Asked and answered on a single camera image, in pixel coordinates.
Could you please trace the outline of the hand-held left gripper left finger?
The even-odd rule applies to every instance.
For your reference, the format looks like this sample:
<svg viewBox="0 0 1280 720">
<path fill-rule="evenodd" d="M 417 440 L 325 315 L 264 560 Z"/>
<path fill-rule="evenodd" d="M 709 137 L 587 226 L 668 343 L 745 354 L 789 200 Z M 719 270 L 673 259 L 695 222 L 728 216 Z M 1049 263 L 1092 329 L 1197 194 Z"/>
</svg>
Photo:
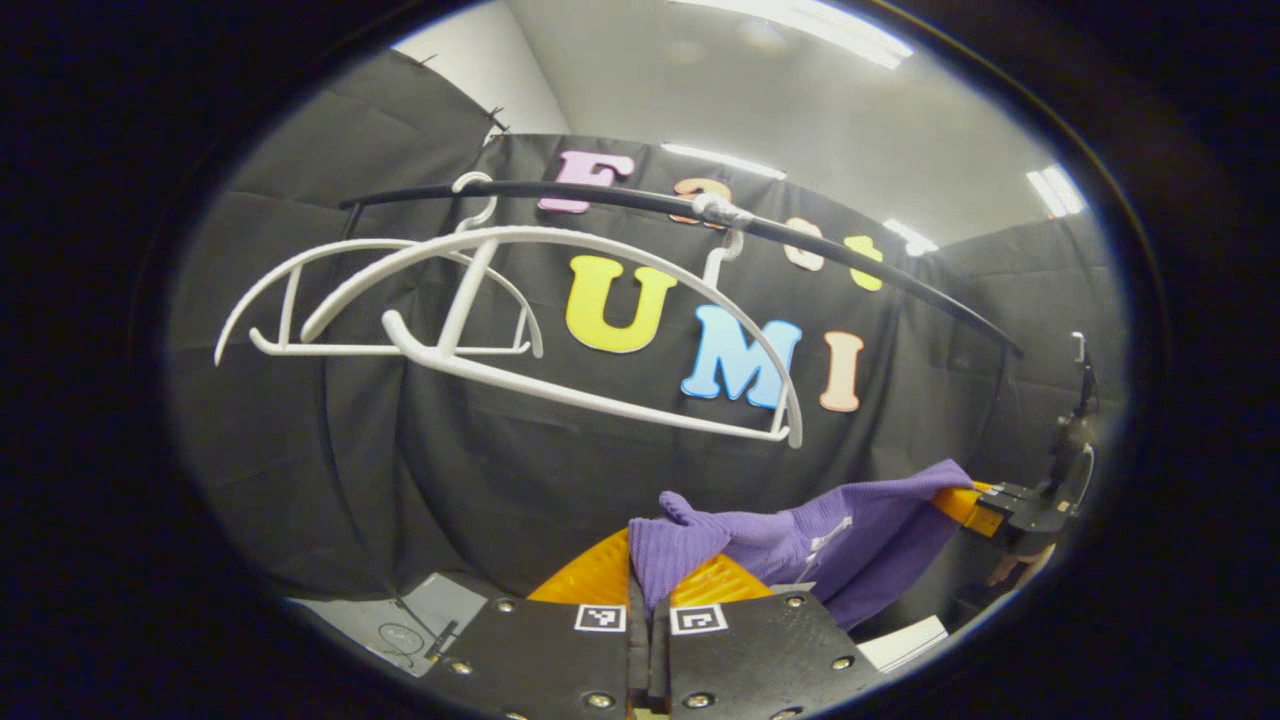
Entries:
<svg viewBox="0 0 1280 720">
<path fill-rule="evenodd" d="M 520 598 L 497 596 L 420 682 L 453 719 L 632 719 L 643 598 L 617 530 Z"/>
</svg>

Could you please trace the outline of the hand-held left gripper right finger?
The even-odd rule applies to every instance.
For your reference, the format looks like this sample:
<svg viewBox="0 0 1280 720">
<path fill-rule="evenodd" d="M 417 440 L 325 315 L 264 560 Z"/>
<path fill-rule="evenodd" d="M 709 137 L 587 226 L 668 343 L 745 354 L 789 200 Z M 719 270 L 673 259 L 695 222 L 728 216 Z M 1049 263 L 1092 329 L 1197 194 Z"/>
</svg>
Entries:
<svg viewBox="0 0 1280 720">
<path fill-rule="evenodd" d="M 655 610 L 655 703 L 671 719 L 817 719 L 886 680 L 808 591 L 718 555 Z"/>
</svg>

